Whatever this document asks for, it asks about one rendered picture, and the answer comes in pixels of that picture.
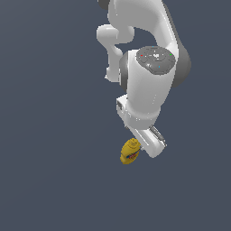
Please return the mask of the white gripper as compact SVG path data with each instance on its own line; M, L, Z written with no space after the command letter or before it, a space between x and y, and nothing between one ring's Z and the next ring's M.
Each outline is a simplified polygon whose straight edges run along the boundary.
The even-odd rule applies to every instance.
M167 147L164 137L153 125L150 125L145 130L137 130L127 125L125 122L126 100L126 95L123 95L116 100L116 110L118 115L123 120L125 128L130 130L141 144L141 149L145 150L151 158L156 157Z

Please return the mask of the yellow mustard bottle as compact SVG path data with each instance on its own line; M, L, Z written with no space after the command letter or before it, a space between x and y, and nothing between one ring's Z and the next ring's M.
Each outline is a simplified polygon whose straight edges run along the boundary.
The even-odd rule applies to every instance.
M122 147L120 161L122 164L130 164L132 163L141 150L141 144L138 142L137 139L132 138L128 140L124 146Z

